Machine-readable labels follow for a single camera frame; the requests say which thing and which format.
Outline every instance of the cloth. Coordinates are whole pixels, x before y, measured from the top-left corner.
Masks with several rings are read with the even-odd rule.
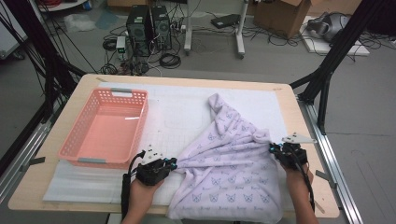
[[[176,171],[186,177],[167,215],[277,223],[283,210],[268,130],[242,119],[218,94],[209,105],[214,121],[177,158]]]

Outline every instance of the floor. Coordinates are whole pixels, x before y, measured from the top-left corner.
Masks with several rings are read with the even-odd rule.
[[[66,10],[65,13],[71,12],[84,13],[80,9]],[[117,17],[101,8],[87,14],[101,28],[69,36],[98,70],[104,63],[103,37],[111,29],[123,25],[126,17]],[[205,23],[207,18],[195,22],[210,26]],[[70,61],[91,72],[64,35],[61,39]],[[303,43],[295,47],[276,46],[268,43],[268,35],[257,35],[254,39],[246,37],[244,41],[246,56],[240,60],[232,35],[201,32],[193,37],[190,56],[183,51],[179,53],[182,61],[179,68],[159,67],[161,73],[151,69],[147,76],[291,83],[315,71],[323,60],[322,56],[308,53]],[[389,42],[383,41],[383,44],[390,46]],[[396,175],[391,168],[396,161],[392,148],[396,137],[396,119],[393,119],[396,111],[396,50],[382,46],[369,51],[369,57],[356,57],[356,62],[345,58],[335,71],[326,132],[363,222],[396,223]],[[0,156],[3,156],[44,99],[27,59],[0,61],[0,90]],[[11,211],[7,208],[11,193],[0,204],[2,223],[53,223],[54,220],[57,223],[106,223],[107,214]],[[347,223],[343,215],[320,222]],[[285,219],[282,223],[293,221]]]

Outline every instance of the pink plastic basket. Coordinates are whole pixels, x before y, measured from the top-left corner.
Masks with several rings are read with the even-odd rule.
[[[58,155],[74,165],[127,169],[149,111],[148,93],[96,88]]]

